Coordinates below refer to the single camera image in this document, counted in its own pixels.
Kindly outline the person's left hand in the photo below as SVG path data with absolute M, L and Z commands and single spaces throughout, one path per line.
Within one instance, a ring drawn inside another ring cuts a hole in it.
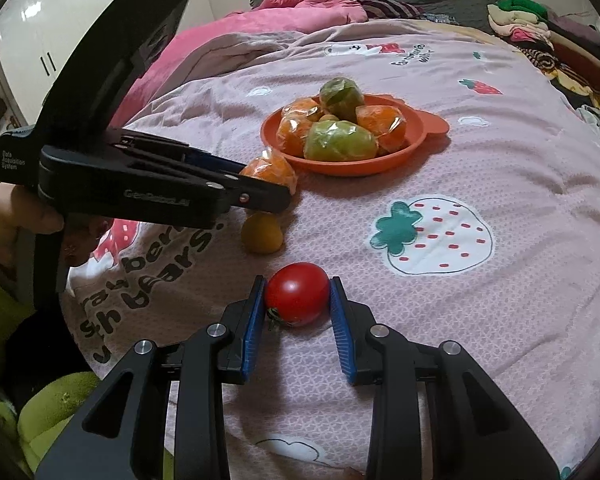
M 0 183 L 0 266 L 16 266 L 16 241 L 22 230 L 34 234 L 64 232 L 61 258 L 68 266 L 82 266 L 111 228 L 114 220 L 86 217 L 65 227 L 64 218 L 19 185 Z

